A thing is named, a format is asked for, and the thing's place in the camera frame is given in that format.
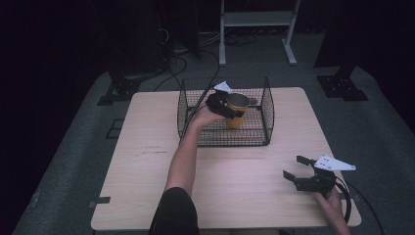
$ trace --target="human arm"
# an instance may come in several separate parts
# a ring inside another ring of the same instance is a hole
[[[343,216],[342,202],[336,188],[327,193],[327,199],[321,193],[314,193],[314,198],[324,213],[326,220],[337,235],[351,235]]]
[[[189,124],[186,134],[171,160],[164,191],[173,187],[181,187],[189,196],[192,195],[199,135],[206,126],[220,119],[224,119],[224,117],[212,113],[206,106],[196,112],[195,118]]]

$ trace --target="yellow cup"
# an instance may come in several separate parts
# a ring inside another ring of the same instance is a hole
[[[250,98],[241,93],[229,94],[226,99],[226,106],[235,111],[245,112],[242,117],[227,118],[226,124],[231,128],[238,128],[242,121],[244,121],[245,115],[248,111],[248,105],[250,104]]]

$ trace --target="person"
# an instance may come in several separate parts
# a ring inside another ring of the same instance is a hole
[[[198,215],[191,199],[196,175],[196,156],[199,136],[202,130],[224,119],[214,114],[207,106],[201,107],[189,124],[187,132],[175,151],[168,170],[158,208],[150,226],[149,235],[199,235]],[[314,195],[329,224],[339,235],[350,231],[343,218],[339,193],[334,189],[325,199],[321,194]]]

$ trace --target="wooden table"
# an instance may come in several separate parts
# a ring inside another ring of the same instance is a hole
[[[297,163],[297,155],[317,160],[323,153],[333,156],[330,147],[301,88],[271,92],[275,124],[268,146],[199,148],[192,198],[201,229],[327,225],[312,195],[298,192],[283,169],[310,177],[312,168]],[[95,230],[150,228],[179,142],[178,96],[149,92],[132,98],[100,195],[111,199],[97,205]],[[349,225],[360,222],[352,202]]]

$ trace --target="gray floor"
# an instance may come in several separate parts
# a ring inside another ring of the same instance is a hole
[[[356,86],[369,101],[345,102],[326,98],[316,75],[333,74],[337,68],[314,69],[323,34],[295,34],[293,50],[298,64],[288,64],[281,45],[282,35],[259,36],[243,47],[227,47],[227,66],[218,76],[267,76],[271,87],[302,87],[317,115],[335,157],[357,166],[344,172],[376,210],[386,234],[414,234],[415,136],[380,91],[376,80],[360,68],[352,74]],[[217,46],[207,50],[217,54]],[[217,61],[209,53],[198,60],[182,56],[187,69],[178,75],[211,77]],[[173,63],[180,71],[183,63]],[[152,91],[165,78],[142,83],[140,91]],[[97,106],[111,80],[104,73],[97,78],[73,120],[54,160],[44,175],[33,200],[15,233],[93,234],[90,226],[94,202],[100,194],[116,139],[106,138],[113,120],[124,118],[128,102]],[[175,90],[174,79],[160,90]],[[365,202],[357,202],[362,215],[354,234],[380,234],[374,215]],[[290,234],[333,234],[328,228],[285,228]],[[96,234],[146,234],[146,231],[112,231]]]

